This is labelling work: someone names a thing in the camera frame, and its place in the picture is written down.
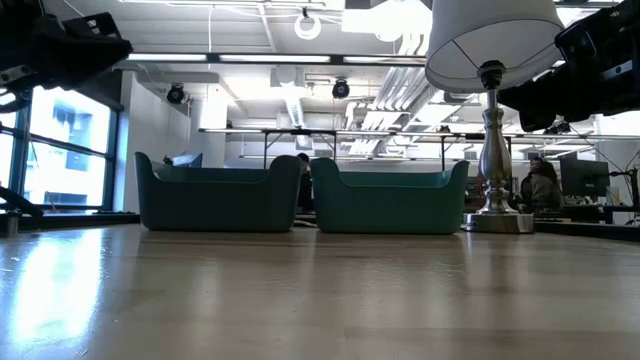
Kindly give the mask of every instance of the person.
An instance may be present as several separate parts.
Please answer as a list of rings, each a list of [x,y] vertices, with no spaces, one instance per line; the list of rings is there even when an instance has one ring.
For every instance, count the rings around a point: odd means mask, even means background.
[[[556,210],[564,205],[558,175],[550,162],[543,161],[531,176],[531,201],[537,209]]]
[[[309,155],[305,153],[298,154],[298,158],[304,163],[303,173],[300,176],[300,191],[298,193],[298,207],[302,208],[303,213],[313,212],[313,198],[311,172],[309,171]]]
[[[542,159],[534,158],[529,162],[529,174],[522,180],[520,184],[520,196],[525,206],[531,206],[531,199],[533,198],[533,188],[531,187],[531,178],[534,174],[537,174],[542,167]]]

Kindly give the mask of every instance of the table surface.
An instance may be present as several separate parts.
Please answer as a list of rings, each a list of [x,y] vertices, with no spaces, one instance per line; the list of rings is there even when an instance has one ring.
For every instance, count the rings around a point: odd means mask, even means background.
[[[0,359],[638,359],[640,246],[508,236],[0,240]]]

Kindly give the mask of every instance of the black camera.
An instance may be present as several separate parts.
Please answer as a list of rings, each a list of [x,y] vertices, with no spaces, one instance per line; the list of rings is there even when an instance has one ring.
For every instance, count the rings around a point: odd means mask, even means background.
[[[182,105],[189,101],[189,95],[184,92],[184,84],[172,84],[167,93],[167,101],[174,105]]]
[[[347,85],[346,79],[336,80],[336,84],[333,86],[331,92],[335,99],[341,100],[349,96],[349,85]]]

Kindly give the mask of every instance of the white wall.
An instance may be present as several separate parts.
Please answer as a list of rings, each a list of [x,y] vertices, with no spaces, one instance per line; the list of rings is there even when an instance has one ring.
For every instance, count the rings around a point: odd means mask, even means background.
[[[189,150],[191,120],[140,85],[134,73],[122,79],[122,104],[118,132],[114,209],[138,212],[138,185],[133,154],[141,151],[162,161]]]
[[[204,102],[194,101],[191,105],[191,130],[189,137],[189,153],[202,153],[203,167],[224,167],[225,134],[201,133],[201,117],[203,116]]]
[[[631,111],[611,117],[596,117],[596,132],[603,135],[638,135],[640,134],[640,111]],[[606,156],[597,154],[598,161],[607,161],[609,171],[623,171],[627,164],[629,169],[640,168],[640,159],[637,157],[640,151],[640,141],[603,141],[597,144],[598,150]],[[625,183],[624,177],[611,178],[611,186],[617,187],[620,192],[620,200],[625,205],[631,205],[631,195]],[[624,224],[629,220],[629,214],[617,213],[614,215],[616,224]]]

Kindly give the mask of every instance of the window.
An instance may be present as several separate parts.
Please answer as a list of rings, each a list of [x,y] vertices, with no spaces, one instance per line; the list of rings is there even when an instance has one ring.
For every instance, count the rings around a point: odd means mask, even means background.
[[[107,152],[111,110],[75,91],[33,92],[30,132],[49,139]]]
[[[0,185],[45,209],[111,210],[117,113],[60,88],[37,87],[31,99],[0,114]]]
[[[34,204],[100,206],[105,159],[32,142],[23,195]]]
[[[11,154],[13,153],[13,137],[10,135],[0,135],[0,186],[9,187],[9,177],[11,176]]]
[[[0,114],[0,122],[3,127],[14,128],[16,127],[16,114]]]

